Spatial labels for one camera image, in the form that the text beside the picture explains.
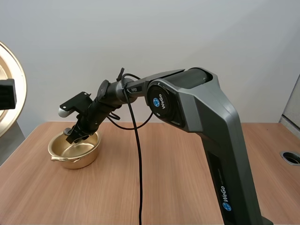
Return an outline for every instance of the gray robot arm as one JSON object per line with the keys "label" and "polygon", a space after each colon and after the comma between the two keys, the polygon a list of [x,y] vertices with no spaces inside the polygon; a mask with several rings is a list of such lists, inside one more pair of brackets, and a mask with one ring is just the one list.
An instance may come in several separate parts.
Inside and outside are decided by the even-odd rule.
{"label": "gray robot arm", "polygon": [[[125,83],[131,101],[145,97],[159,119],[201,137],[225,225],[273,224],[261,216],[240,119],[216,75],[192,68]],[[93,134],[110,112],[126,103],[123,85],[105,81],[94,101],[82,92],[60,106],[61,114],[79,112],[69,142]]]}

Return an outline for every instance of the black cable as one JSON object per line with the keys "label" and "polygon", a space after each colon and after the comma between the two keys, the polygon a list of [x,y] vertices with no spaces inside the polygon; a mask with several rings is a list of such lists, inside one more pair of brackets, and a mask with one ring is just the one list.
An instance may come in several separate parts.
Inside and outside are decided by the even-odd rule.
{"label": "black cable", "polygon": [[[149,120],[151,119],[151,117],[153,116],[153,113],[151,112],[150,116],[148,117],[148,119],[141,125],[139,125],[137,128],[141,128],[142,126],[144,126],[146,123],[149,122]],[[121,127],[120,125],[118,125],[117,123],[115,123],[115,121],[113,121],[111,118],[112,117],[107,117],[109,119],[110,122],[112,122],[115,126],[117,126],[118,128],[120,129],[123,129],[123,130],[134,130],[135,128],[132,127],[132,128],[127,128],[127,127]]]}
{"label": "black cable", "polygon": [[135,129],[135,138],[136,138],[136,145],[137,145],[137,151],[138,151],[138,156],[139,156],[139,178],[140,178],[140,206],[139,206],[139,225],[142,225],[142,207],[143,207],[143,171],[142,171],[142,153],[141,153],[141,145],[140,145],[140,138],[139,134],[137,131],[137,126],[135,122],[135,115],[133,113],[127,92],[126,92],[126,86],[127,84],[124,85],[124,77],[127,76],[127,74],[124,74],[122,76],[121,82],[123,86],[123,92],[129,107],[132,123]]}
{"label": "black cable", "polygon": [[[126,76],[130,76],[130,77],[133,77],[133,78],[135,78],[135,79],[137,79],[137,80],[140,80],[140,77],[138,77],[138,76],[136,76],[136,75],[133,75],[133,74],[123,74],[123,75],[121,75],[123,72],[124,72],[124,70],[121,70],[121,73],[120,73],[119,76],[118,76],[118,79],[119,79],[119,77],[121,76],[122,87],[124,87],[124,78],[125,78]],[[117,126],[117,127],[120,128],[120,129],[123,129],[123,130],[134,130],[134,129],[135,129],[134,127],[132,127],[132,128],[127,128],[127,127],[122,127],[122,126],[118,125],[118,124],[117,124],[115,121],[113,121],[111,118],[113,118],[113,119],[115,119],[115,120],[120,120],[120,117],[119,117],[118,115],[114,114],[114,113],[111,113],[111,114],[112,114],[112,115],[108,115],[108,116],[107,116],[107,119],[109,119],[109,121],[110,121],[111,123],[113,123],[113,125]],[[138,126],[137,128],[139,129],[139,128],[143,127],[146,123],[148,123],[148,121],[151,119],[152,116],[153,116],[153,113],[151,112],[151,114],[150,114],[150,116],[148,117],[148,119],[147,119],[142,125]]]}

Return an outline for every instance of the wooden table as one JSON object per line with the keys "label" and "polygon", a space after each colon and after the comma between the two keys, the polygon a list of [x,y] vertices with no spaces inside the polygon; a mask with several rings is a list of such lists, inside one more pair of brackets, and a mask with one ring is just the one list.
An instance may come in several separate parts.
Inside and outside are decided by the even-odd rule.
{"label": "wooden table", "polygon": [[[68,170],[50,161],[47,145],[72,124],[40,125],[0,167],[0,224],[138,224],[134,132],[103,123],[97,160]],[[300,224],[300,166],[279,155],[300,152],[300,140],[281,124],[243,124],[243,131],[262,214]],[[143,223],[222,224],[201,139],[162,123],[139,134]]]}

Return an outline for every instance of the golden bowl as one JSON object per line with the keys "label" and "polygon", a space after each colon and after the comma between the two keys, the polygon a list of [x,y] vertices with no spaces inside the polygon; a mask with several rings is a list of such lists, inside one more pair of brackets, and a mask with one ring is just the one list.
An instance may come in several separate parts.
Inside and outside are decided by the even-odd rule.
{"label": "golden bowl", "polygon": [[56,135],[48,145],[52,161],[58,161],[67,169],[79,169],[91,164],[98,156],[100,135],[94,133],[79,143],[66,141],[64,133]]}

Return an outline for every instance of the pot handle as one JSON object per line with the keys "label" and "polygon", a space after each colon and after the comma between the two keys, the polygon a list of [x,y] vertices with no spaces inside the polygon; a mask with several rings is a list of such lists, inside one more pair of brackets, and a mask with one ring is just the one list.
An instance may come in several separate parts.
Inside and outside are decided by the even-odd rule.
{"label": "pot handle", "polygon": [[70,160],[70,159],[67,159],[67,158],[64,158],[64,157],[56,157],[56,156],[51,156],[51,161],[60,161],[60,162],[78,162],[81,158],[77,158],[75,159],[74,161],[73,160]]}
{"label": "pot handle", "polygon": [[68,159],[67,158],[63,158],[63,157],[51,156],[51,161],[66,162],[66,161],[68,161]]}

